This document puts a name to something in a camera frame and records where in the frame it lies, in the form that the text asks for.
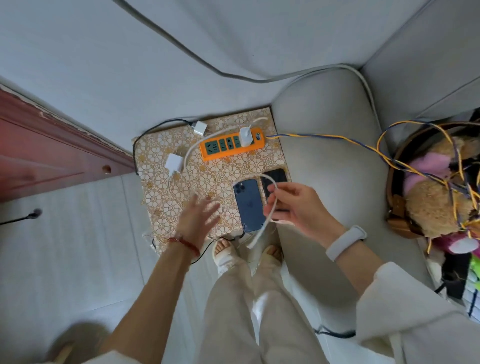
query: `gray cable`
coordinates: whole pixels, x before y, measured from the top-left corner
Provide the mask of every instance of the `gray cable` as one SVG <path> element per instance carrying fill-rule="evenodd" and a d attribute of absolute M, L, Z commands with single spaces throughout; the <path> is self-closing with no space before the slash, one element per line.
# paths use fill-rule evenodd
<path fill-rule="evenodd" d="M 141 12 L 136 10 L 133 6 L 131 6 L 127 1 L 125 0 L 112 0 L 114 3 L 116 3 L 118 6 L 120 6 L 122 9 L 124 9 L 128 14 L 133 16 L 135 19 L 137 19 L 139 22 L 142 24 L 148 26 L 150 29 L 152 29 L 154 32 L 157 34 L 161 35 L 163 38 L 168 40 L 171 44 L 176 46 L 178 49 L 180 49 L 183 53 L 185 53 L 187 56 L 191 57 L 198 63 L 200 63 L 202 66 L 208 68 L 212 72 L 218 74 L 219 76 L 226 77 L 226 78 L 233 78 L 236 80 L 241 80 L 241 81 L 246 81 L 246 82 L 252 82 L 254 84 L 268 84 L 270 82 L 275 82 L 275 81 L 281 81 L 285 80 L 287 78 L 291 77 L 296 77 L 296 76 L 303 76 L 307 73 L 312 73 L 312 72 L 318 72 L 318 71 L 324 71 L 332 68 L 342 68 L 345 70 L 349 70 L 353 73 L 356 74 L 356 76 L 360 79 L 360 81 L 363 84 L 363 87 L 365 88 L 365 91 L 367 92 L 368 99 L 370 101 L 370 105 L 372 107 L 373 114 L 375 116 L 375 119 L 378 123 L 378 126 L 380 127 L 380 130 L 382 129 L 380 126 L 380 120 L 378 119 L 377 115 L 377 109 L 375 107 L 375 102 L 373 100 L 373 94 L 372 91 L 370 90 L 370 87 L 368 86 L 367 80 L 365 80 L 365 77 L 356 70 L 355 68 L 347 65 L 347 64 L 329 64 L 327 66 L 319 66 L 319 67 L 312 67 L 312 68 L 307 68 L 306 70 L 302 71 L 296 71 L 296 72 L 290 72 L 286 74 L 280 74 L 278 76 L 272 77 L 272 78 L 267 78 L 264 80 L 257 80 L 254 78 L 249 78 L 245 76 L 241 76 L 239 74 L 233 74 L 233 73 L 227 73 L 219 70 L 217 67 L 211 65 L 207 61 L 205 61 L 203 58 L 198 56 L 197 54 L 193 53 L 190 49 L 188 49 L 186 46 L 184 46 L 180 41 L 178 41 L 174 36 L 172 36 L 169 32 L 167 32 L 165 29 L 157 25 L 156 23 L 152 22 L 150 19 L 148 19 L 145 15 L 143 15 Z"/>

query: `tile floor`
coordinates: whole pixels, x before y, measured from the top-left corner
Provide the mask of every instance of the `tile floor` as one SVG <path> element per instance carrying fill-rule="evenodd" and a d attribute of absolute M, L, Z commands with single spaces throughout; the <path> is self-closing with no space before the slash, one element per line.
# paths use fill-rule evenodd
<path fill-rule="evenodd" d="M 113 330 L 148 280 L 157 261 L 142 237 L 149 230 L 135 174 L 78 185 L 0 205 L 0 220 L 43 209 L 36 220 L 0 226 L 0 363 L 41 361 L 72 324 L 93 322 Z M 252 269 L 256 249 L 241 248 Z M 312 325 L 315 301 L 282 271 Z M 163 363 L 191 363 L 200 342 L 202 315 L 217 277 L 210 252 L 187 274 L 173 317 Z M 353 342 L 320 337 L 333 363 L 392 363 Z"/>

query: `leg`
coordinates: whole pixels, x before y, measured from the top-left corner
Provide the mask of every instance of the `leg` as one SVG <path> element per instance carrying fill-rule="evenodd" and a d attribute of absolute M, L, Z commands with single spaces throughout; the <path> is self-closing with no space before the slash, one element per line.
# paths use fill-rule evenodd
<path fill-rule="evenodd" d="M 197 363 L 260 364 L 252 323 L 252 277 L 247 263 L 230 243 L 220 240 L 214 260 L 221 275 L 208 297 L 204 337 Z"/>
<path fill-rule="evenodd" d="M 327 363 L 300 305 L 283 285 L 281 259 L 281 249 L 269 246 L 253 276 L 262 356 L 266 363 Z"/>

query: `black phone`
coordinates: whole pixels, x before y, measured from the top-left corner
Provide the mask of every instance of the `black phone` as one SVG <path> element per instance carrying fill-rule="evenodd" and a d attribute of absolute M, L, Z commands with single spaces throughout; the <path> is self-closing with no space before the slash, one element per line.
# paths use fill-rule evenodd
<path fill-rule="evenodd" d="M 278 168 L 276 170 L 269 170 L 267 172 L 264 172 L 264 174 L 272 177 L 272 179 L 277 183 L 287 182 L 287 175 L 285 174 L 285 171 L 283 170 L 283 168 Z M 270 196 L 270 192 L 268 191 L 268 186 L 272 184 L 272 181 L 268 180 L 265 177 L 260 177 L 260 179 L 262 181 L 262 186 L 264 188 L 265 197 L 268 199 L 268 197 Z"/>
<path fill-rule="evenodd" d="M 264 207 L 257 180 L 245 180 L 233 186 L 244 232 L 259 230 L 265 222 Z"/>

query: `floral mat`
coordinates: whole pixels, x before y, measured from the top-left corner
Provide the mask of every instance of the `floral mat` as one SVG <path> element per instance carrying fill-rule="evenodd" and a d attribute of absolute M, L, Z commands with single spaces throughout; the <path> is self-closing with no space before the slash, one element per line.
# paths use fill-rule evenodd
<path fill-rule="evenodd" d="M 268 120 L 258 121 L 255 127 L 260 127 L 264 135 L 276 134 L 269 108 L 207 120 L 205 122 L 208 127 L 205 134 L 208 135 L 235 124 L 249 125 L 261 116 L 266 116 Z M 167 238 L 174 235 L 179 215 L 194 192 L 201 197 L 216 198 L 220 203 L 220 208 L 216 212 L 216 215 L 220 216 L 220 221 L 210 233 L 211 237 L 216 238 L 232 231 L 242 230 L 232 188 L 234 182 L 255 173 L 277 168 L 283 168 L 290 181 L 278 139 L 266 139 L 265 147 L 262 149 L 208 162 L 203 162 L 200 149 L 196 147 L 181 176 L 175 173 L 173 177 L 169 177 L 168 170 L 165 168 L 169 153 L 185 156 L 190 146 L 201 138 L 193 133 L 190 126 L 185 125 L 145 135 L 137 142 L 135 158 L 142 180 L 144 203 L 148 206 L 152 230 L 156 237 L 155 247 L 159 254 L 165 249 Z M 265 204 L 260 178 L 257 177 L 256 180 Z"/>

